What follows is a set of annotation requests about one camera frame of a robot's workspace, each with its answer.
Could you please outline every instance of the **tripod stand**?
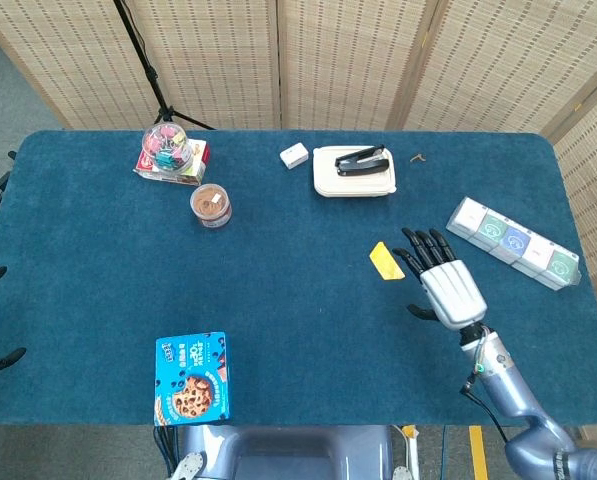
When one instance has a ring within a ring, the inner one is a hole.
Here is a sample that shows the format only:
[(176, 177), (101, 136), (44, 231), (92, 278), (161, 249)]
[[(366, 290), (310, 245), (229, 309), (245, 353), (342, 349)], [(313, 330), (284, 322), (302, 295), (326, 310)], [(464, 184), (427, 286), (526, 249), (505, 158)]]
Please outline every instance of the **tripod stand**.
[(125, 0), (114, 0), (114, 5), (116, 6), (116, 10), (118, 10), (118, 14), (122, 19), (122, 23), (129, 34), (129, 38), (131, 39), (131, 43), (134, 46), (134, 50), (136, 50), (136, 54), (140, 59), (140, 63), (142, 64), (143, 68), (145, 69), (145, 75), (147, 76), (147, 80), (149, 80), (149, 84), (151, 85), (151, 89), (154, 91), (154, 95), (158, 100), (158, 105), (160, 106), (158, 109), (158, 116), (156, 117), (156, 121), (154, 123), (158, 123), (160, 120), (164, 120), (166, 122), (171, 122), (172, 117), (182, 118), (183, 120), (187, 120), (189, 123), (202, 127), (206, 130), (214, 130), (213, 127), (210, 127), (206, 123), (200, 122), (195, 120), (187, 115), (184, 115), (177, 111), (173, 105), (167, 105), (167, 101), (165, 100), (165, 96), (160, 89), (160, 85), (158, 85), (158, 73), (156, 69), (149, 63), (149, 59), (147, 58), (147, 54), (145, 52), (145, 41), (142, 38), (142, 35), (138, 32), (136, 28), (136, 24), (134, 23), (133, 16), (131, 15), (131, 11), (129, 7), (125, 3)]

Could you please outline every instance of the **robot finger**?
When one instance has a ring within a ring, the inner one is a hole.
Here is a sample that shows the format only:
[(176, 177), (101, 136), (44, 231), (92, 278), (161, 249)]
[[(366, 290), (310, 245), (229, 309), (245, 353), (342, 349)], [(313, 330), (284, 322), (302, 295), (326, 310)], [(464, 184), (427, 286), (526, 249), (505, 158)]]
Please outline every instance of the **robot finger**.
[(438, 246), (440, 247), (440, 250), (442, 251), (442, 254), (445, 257), (445, 259), (448, 262), (453, 262), (454, 260), (456, 260), (456, 255), (449, 246), (449, 243), (447, 243), (447, 240), (445, 240), (445, 237), (443, 237), (438, 230), (434, 230), (433, 228), (429, 230), (429, 233), (431, 233), (431, 236), (434, 237), (434, 239), (438, 243)]
[(416, 230), (416, 235), (418, 236), (418, 238), (422, 240), (422, 243), (425, 245), (425, 247), (427, 247), (427, 250), (429, 250), (429, 253), (431, 253), (431, 256), (434, 258), (434, 262), (436, 263), (436, 265), (445, 263), (445, 259), (440, 253), (438, 246), (434, 243), (434, 241), (427, 232), (423, 232), (422, 230)]
[(416, 255), (418, 255), (420, 263), (422, 263), (424, 269), (429, 270), (430, 268), (435, 267), (436, 262), (431, 257), (431, 253), (420, 238), (408, 228), (403, 228), (402, 233), (409, 239), (411, 246), (414, 247), (414, 251), (416, 252)]
[(418, 259), (404, 248), (394, 248), (392, 252), (394, 253), (394, 255), (398, 255), (400, 258), (402, 258), (409, 267), (409, 270), (411, 270), (411, 273), (413, 273), (416, 276), (416, 278), (420, 280), (420, 275), (426, 269), (421, 265)]

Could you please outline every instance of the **white pill box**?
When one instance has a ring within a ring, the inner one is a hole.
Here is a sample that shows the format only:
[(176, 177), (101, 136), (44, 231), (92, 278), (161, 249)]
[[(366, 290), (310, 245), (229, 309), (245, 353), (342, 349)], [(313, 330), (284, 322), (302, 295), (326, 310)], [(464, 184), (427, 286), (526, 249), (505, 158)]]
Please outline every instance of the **white pill box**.
[(578, 255), (469, 197), (451, 215), (447, 230), (552, 290), (580, 282)]

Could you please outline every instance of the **green label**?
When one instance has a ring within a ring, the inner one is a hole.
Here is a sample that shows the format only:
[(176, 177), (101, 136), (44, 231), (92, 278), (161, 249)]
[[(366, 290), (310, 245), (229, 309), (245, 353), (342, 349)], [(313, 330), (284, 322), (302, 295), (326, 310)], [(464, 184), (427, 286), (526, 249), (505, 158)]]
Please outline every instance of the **green label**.
[(570, 283), (578, 271), (578, 262), (564, 253), (554, 252), (547, 270), (562, 278), (566, 283)]
[(478, 232), (494, 242), (499, 242), (505, 235), (507, 224), (502, 220), (491, 215), (485, 215), (485, 219), (480, 224)]

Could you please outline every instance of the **cookie image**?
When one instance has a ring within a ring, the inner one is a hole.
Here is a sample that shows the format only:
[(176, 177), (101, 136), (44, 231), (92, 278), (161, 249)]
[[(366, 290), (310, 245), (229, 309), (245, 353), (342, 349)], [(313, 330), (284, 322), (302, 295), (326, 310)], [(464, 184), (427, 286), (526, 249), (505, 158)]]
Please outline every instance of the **cookie image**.
[(156, 403), (154, 405), (154, 414), (156, 417), (156, 425), (167, 425), (167, 420), (165, 420), (165, 416), (162, 414), (162, 400), (160, 397), (156, 397)]
[(211, 383), (202, 377), (187, 377), (185, 387), (173, 395), (173, 406), (181, 416), (196, 418), (209, 410)]

